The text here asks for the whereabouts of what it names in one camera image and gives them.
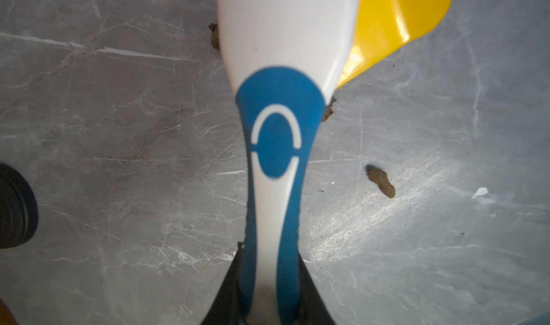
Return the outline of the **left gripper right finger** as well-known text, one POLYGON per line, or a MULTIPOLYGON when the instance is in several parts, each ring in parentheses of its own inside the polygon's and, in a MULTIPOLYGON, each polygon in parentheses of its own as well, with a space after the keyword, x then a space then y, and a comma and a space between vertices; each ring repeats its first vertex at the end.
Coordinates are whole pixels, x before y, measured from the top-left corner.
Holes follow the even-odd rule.
POLYGON ((299 281, 300 301, 297 323, 300 325, 336 325, 301 256, 299 256, 299 281))

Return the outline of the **yellow scoop wooden handle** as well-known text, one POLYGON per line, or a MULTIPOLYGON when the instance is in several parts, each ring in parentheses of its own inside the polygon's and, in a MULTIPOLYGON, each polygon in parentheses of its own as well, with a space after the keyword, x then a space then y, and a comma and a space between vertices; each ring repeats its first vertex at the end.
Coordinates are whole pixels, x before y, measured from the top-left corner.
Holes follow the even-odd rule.
POLYGON ((342 87, 402 46, 436 28, 452 0, 360 0, 342 87))

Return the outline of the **scrub brush blue white handle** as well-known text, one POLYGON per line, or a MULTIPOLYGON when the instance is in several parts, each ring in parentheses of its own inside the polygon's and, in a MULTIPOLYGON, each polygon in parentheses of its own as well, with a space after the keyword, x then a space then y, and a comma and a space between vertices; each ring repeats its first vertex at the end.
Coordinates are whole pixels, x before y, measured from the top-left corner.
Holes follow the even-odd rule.
POLYGON ((238 279, 245 324, 296 324, 307 162, 352 47, 360 0, 217 0, 248 166, 238 279))

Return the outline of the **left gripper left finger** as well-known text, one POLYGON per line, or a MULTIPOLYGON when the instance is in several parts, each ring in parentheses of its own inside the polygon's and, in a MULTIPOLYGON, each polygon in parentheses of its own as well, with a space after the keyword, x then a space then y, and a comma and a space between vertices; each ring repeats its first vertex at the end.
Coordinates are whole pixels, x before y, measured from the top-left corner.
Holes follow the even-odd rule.
POLYGON ((243 242, 239 242, 236 255, 201 325, 246 324, 239 299, 239 274, 241 272, 242 256, 243 242))

